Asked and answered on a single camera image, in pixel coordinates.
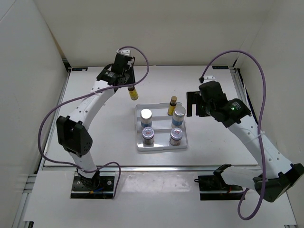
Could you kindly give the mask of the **orange spice jar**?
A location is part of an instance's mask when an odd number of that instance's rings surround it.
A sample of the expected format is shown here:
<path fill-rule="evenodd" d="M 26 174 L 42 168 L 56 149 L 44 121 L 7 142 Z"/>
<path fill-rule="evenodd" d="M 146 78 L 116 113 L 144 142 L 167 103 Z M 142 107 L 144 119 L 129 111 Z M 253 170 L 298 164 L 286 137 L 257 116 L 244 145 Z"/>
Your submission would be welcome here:
<path fill-rule="evenodd" d="M 183 132 L 181 128 L 173 128 L 170 133 L 170 144 L 173 146 L 178 146 L 183 138 Z"/>

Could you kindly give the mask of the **yellow sauce bottle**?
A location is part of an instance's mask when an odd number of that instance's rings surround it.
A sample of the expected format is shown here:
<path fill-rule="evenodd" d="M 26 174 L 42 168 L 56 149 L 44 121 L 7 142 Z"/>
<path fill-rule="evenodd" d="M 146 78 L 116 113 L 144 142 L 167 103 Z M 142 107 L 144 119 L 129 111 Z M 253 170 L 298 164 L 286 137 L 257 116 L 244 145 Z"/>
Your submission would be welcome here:
<path fill-rule="evenodd" d="M 173 115 L 176 104 L 177 104 L 177 97 L 172 96 L 171 100 L 170 100 L 170 103 L 169 103 L 168 111 L 167 111 L 168 115 Z"/>
<path fill-rule="evenodd" d="M 138 99 L 138 93 L 137 93 L 137 91 L 136 91 L 136 89 L 135 89 L 135 86 L 129 86 L 128 87 L 128 92 L 129 92 L 129 95 L 130 95 L 130 98 L 132 99 L 132 100 L 137 100 Z"/>

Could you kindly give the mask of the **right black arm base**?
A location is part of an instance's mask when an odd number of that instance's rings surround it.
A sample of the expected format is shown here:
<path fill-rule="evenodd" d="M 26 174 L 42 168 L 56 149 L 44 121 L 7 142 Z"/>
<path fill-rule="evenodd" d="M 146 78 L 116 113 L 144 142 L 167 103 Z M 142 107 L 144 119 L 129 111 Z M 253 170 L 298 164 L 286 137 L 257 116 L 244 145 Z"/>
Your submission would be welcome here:
<path fill-rule="evenodd" d="M 243 188 L 238 185 L 225 184 L 221 177 L 222 172 L 231 167 L 224 164 L 217 168 L 212 175 L 200 175 L 194 182 L 199 185 L 200 200 L 240 200 Z"/>

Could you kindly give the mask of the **blue label jar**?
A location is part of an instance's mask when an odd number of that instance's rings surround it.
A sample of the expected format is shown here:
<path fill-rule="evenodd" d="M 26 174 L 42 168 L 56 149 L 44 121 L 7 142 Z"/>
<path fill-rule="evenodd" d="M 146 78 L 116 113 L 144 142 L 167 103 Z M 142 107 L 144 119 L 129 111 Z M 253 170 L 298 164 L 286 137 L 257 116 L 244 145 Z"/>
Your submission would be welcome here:
<path fill-rule="evenodd" d="M 142 109 L 140 112 L 141 127 L 152 126 L 152 111 L 150 109 Z"/>
<path fill-rule="evenodd" d="M 172 128 L 182 126 L 185 114 L 186 114 L 186 109 L 183 106 L 178 106 L 175 108 L 171 119 Z"/>

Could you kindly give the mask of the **dark spice jar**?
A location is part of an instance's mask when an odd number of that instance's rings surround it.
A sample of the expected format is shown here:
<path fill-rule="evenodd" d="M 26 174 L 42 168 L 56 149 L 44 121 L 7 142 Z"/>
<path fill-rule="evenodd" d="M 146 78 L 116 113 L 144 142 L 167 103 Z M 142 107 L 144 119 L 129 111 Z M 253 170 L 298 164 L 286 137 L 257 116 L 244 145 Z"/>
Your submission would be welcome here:
<path fill-rule="evenodd" d="M 151 127 L 145 127 L 142 130 L 142 141 L 146 145 L 154 143 L 154 130 Z"/>

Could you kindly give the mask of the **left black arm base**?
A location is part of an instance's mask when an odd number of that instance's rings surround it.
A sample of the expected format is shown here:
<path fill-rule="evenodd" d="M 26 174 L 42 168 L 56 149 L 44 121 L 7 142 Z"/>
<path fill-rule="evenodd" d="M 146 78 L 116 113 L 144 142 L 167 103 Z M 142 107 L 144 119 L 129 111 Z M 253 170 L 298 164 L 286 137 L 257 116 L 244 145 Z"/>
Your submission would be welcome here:
<path fill-rule="evenodd" d="M 113 200 L 116 196 L 121 172 L 108 175 L 98 171 L 92 178 L 75 174 L 73 177 L 70 198 L 90 200 Z"/>

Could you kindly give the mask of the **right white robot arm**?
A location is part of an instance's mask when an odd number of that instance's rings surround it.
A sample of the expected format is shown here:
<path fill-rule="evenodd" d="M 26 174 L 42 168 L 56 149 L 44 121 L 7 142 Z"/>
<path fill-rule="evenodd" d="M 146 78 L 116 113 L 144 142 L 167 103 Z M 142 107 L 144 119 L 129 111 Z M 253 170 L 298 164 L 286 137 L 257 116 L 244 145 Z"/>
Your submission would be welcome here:
<path fill-rule="evenodd" d="M 292 163 L 270 142 L 251 115 L 250 109 L 238 98 L 228 100 L 217 81 L 199 86 L 186 93 L 186 114 L 192 116 L 196 107 L 199 117 L 212 117 L 230 130 L 247 148 L 261 168 L 251 171 L 224 164 L 213 172 L 213 184 L 219 190 L 230 185 L 255 190 L 263 199 L 274 202 L 303 176 L 304 167 Z"/>

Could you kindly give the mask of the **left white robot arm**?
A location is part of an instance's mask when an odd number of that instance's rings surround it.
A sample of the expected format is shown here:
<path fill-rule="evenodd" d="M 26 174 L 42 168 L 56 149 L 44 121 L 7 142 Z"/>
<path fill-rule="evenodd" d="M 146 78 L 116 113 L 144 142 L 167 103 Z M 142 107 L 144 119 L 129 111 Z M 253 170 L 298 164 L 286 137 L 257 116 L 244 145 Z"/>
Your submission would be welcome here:
<path fill-rule="evenodd" d="M 119 51 L 114 63 L 104 67 L 97 76 L 91 89 L 92 96 L 83 99 L 68 116 L 57 119 L 58 143 L 72 157 L 81 183 L 89 190 L 101 187 L 99 171 L 90 153 L 93 139 L 88 132 L 89 126 L 106 101 L 115 94 L 117 86 L 135 82 L 134 61 L 130 50 Z"/>

